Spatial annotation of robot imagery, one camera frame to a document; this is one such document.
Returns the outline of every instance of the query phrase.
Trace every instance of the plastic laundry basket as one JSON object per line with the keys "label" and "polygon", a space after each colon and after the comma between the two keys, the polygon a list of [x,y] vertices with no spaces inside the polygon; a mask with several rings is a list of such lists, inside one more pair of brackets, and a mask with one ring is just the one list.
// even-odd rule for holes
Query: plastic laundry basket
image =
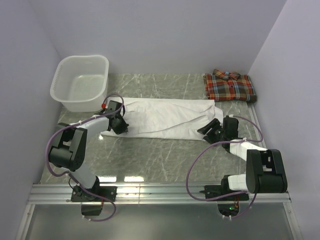
{"label": "plastic laundry basket", "polygon": [[71,112],[98,111],[107,95],[108,70],[104,56],[68,56],[56,69],[50,95]]}

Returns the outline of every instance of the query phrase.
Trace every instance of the lavender wall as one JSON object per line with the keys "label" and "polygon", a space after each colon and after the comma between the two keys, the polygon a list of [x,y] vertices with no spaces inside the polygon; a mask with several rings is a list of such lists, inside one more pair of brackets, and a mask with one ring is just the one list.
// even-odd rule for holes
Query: lavender wall
{"label": "lavender wall", "polygon": [[249,74],[267,146],[281,151],[304,239],[320,235],[320,2],[288,0]]}
{"label": "lavender wall", "polygon": [[44,167],[46,140],[60,105],[50,85],[60,61],[25,0],[0,7],[1,239],[14,239],[33,182]]}
{"label": "lavender wall", "polygon": [[286,0],[29,0],[62,58],[110,73],[247,73]]}

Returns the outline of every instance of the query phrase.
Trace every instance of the plaid shirt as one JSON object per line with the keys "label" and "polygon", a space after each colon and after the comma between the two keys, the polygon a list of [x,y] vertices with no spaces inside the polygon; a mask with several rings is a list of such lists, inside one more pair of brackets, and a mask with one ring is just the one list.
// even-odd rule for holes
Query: plaid shirt
{"label": "plaid shirt", "polygon": [[218,101],[240,100],[255,102],[257,95],[248,75],[223,72],[215,69],[213,74],[203,76],[208,99]]}

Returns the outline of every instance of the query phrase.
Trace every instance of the gray marble surface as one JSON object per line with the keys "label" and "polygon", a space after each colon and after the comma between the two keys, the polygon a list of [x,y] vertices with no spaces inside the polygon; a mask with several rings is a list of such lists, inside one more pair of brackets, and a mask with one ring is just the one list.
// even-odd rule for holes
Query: gray marble surface
{"label": "gray marble surface", "polygon": [[[130,98],[207,99],[201,74],[110,74],[108,92]],[[224,115],[250,118],[246,102],[216,102]],[[61,110],[59,122],[74,123],[92,112]],[[239,135],[257,139],[254,127],[240,120]],[[157,138],[120,138],[97,135],[86,146],[85,164],[102,182],[183,182],[187,171],[208,146],[205,141]],[[227,153],[221,146],[209,149],[194,166],[191,182],[220,182],[224,175],[242,174],[246,162]],[[45,168],[41,183],[67,183],[67,177],[54,177]]]}

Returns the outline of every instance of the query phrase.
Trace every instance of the purple cable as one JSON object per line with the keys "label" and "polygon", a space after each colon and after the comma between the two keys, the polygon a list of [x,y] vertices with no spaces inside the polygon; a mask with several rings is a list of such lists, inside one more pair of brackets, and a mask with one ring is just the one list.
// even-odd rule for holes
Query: purple cable
{"label": "purple cable", "polygon": [[[231,117],[234,117],[234,118],[239,118],[239,119],[243,119],[243,120],[246,120],[248,121],[249,123],[251,123],[252,125],[254,125],[256,127],[256,129],[258,130],[259,134],[260,134],[260,137],[261,139],[260,140],[254,140],[254,139],[247,139],[247,140],[240,140],[240,141],[237,141],[237,142],[232,142],[232,141],[219,141],[219,142],[215,142],[213,144],[211,144],[210,146],[208,146],[206,149],[204,149],[197,157],[196,159],[193,161],[193,163],[191,164],[187,174],[186,174],[186,179],[185,179],[185,188],[186,188],[186,191],[187,193],[189,194],[190,197],[192,197],[193,199],[195,200],[198,200],[198,201],[204,201],[204,202],[209,202],[209,201],[215,201],[215,200],[218,200],[218,199],[222,199],[222,198],[225,198],[225,197],[229,197],[229,196],[234,196],[234,195],[238,195],[238,194],[245,194],[247,193],[246,191],[236,191],[236,192],[232,192],[232,193],[228,193],[228,194],[225,194],[225,195],[221,195],[221,196],[217,196],[217,197],[212,197],[212,198],[199,198],[199,197],[196,197],[194,196],[191,192],[190,192],[190,189],[189,189],[189,177],[190,177],[190,173],[191,173],[191,170],[192,168],[195,166],[196,162],[199,160],[199,158],[207,151],[209,150],[210,148],[212,147],[215,147],[215,146],[218,146],[218,145],[221,145],[221,144],[234,144],[234,143],[237,143],[237,144],[241,144],[241,143],[244,143],[245,141],[248,141],[248,142],[255,142],[255,143],[261,143],[263,140],[264,140],[264,137],[263,137],[263,134],[261,132],[261,130],[259,129],[259,127],[254,123],[252,122],[251,120],[245,118],[245,117],[242,117],[242,116],[234,116],[234,115],[230,115]],[[234,216],[232,218],[237,218],[241,215],[243,215],[244,213],[246,213],[249,208],[252,206],[252,204],[254,203],[255,199],[256,199],[256,196],[257,194],[255,194],[252,198],[252,201],[251,203],[248,205],[248,207],[242,212],[240,213],[239,215],[237,216]]]}
{"label": "purple cable", "polygon": [[235,116],[235,115],[230,115],[230,116],[233,116],[234,118],[237,118],[237,119],[243,119],[243,120],[246,120],[247,122],[251,123],[253,126],[255,126],[255,128],[258,130],[259,134],[260,134],[260,137],[261,139],[260,140],[254,140],[254,139],[247,139],[248,142],[253,142],[253,143],[262,143],[262,141],[264,140],[264,135],[262,134],[262,131],[260,130],[260,128],[251,120],[243,117],[243,116]]}
{"label": "purple cable", "polygon": [[[73,181],[75,181],[77,184],[79,184],[79,182],[77,181],[77,179],[72,175],[72,173],[71,173],[70,171],[64,171],[63,173],[55,173],[55,172],[53,171],[53,169],[51,168],[50,162],[49,162],[49,152],[50,152],[50,148],[51,148],[52,141],[55,139],[55,137],[56,137],[58,134],[60,134],[61,132],[65,131],[65,130],[67,130],[67,129],[71,129],[71,128],[74,128],[74,127],[78,127],[78,126],[80,126],[80,125],[82,125],[82,124],[86,124],[87,122],[90,122],[90,121],[92,121],[92,120],[99,119],[99,118],[103,118],[103,117],[106,117],[106,116],[109,116],[109,115],[113,115],[113,114],[115,114],[115,113],[117,113],[117,112],[120,112],[121,109],[122,109],[123,106],[124,106],[125,101],[124,101],[123,97],[120,96],[118,93],[116,93],[116,92],[109,93],[109,94],[105,97],[105,99],[103,100],[103,103],[106,103],[107,99],[108,99],[109,97],[111,97],[111,96],[118,96],[118,97],[121,98],[121,101],[122,101],[121,107],[119,107],[117,110],[115,110],[115,111],[113,111],[113,112],[110,112],[110,113],[103,114],[103,115],[99,115],[99,116],[96,116],[96,117],[90,117],[90,118],[88,118],[88,119],[86,119],[86,120],[83,120],[83,121],[81,121],[81,122],[78,122],[78,123],[75,123],[75,124],[72,124],[72,125],[65,126],[65,127],[61,128],[61,129],[59,129],[58,131],[56,131],[56,132],[50,137],[50,139],[49,139],[49,141],[48,141],[48,143],[46,144],[46,147],[45,147],[44,157],[45,157],[46,167],[48,168],[49,172],[50,172],[53,176],[55,176],[55,177],[61,177],[61,176],[65,175],[65,174],[69,174],[70,178],[72,178]],[[113,201],[111,201],[110,199],[108,199],[108,198],[106,198],[106,197],[99,196],[99,195],[96,195],[96,194],[94,194],[94,193],[89,192],[89,191],[86,190],[81,184],[80,184],[79,186],[80,186],[80,188],[81,188],[84,192],[86,192],[87,194],[89,194],[89,195],[91,195],[91,196],[93,196],[93,197],[95,197],[95,198],[103,199],[103,200],[111,203],[111,204],[113,205],[113,207],[114,207],[113,213],[112,213],[109,217],[107,217],[107,218],[104,218],[104,219],[91,219],[91,218],[85,217],[86,219],[90,219],[90,220],[93,221],[93,222],[102,222],[102,221],[105,221],[105,220],[108,220],[108,219],[112,218],[112,217],[115,215],[116,210],[117,210],[117,207],[116,207],[116,205],[115,205],[115,203],[114,203]]]}
{"label": "purple cable", "polygon": [[254,201],[256,200],[256,196],[257,196],[257,194],[254,194],[250,204],[240,214],[232,216],[231,218],[235,219],[235,218],[238,218],[238,217],[242,216],[243,214],[245,214],[251,208],[252,204],[254,204]]}
{"label": "purple cable", "polygon": [[85,193],[95,197],[95,198],[99,198],[99,199],[102,199],[102,200],[105,200],[109,203],[111,203],[113,205],[113,212],[111,213],[110,216],[106,217],[106,218],[102,218],[102,219],[92,219],[90,217],[87,217],[85,216],[84,218],[87,219],[87,220],[90,220],[91,222],[103,222],[103,221],[106,221],[106,220],[109,220],[111,219],[115,214],[116,214],[116,211],[117,211],[117,206],[115,205],[115,203],[113,201],[111,201],[110,199],[104,197],[104,196],[99,196],[97,194],[94,194],[92,192],[89,192],[87,189],[85,189],[83,186],[81,186],[81,184],[78,182],[78,180],[72,175],[72,173],[69,173],[69,176],[70,178],[76,183],[76,184],[79,184],[79,187],[82,189],[82,191],[84,191]]}

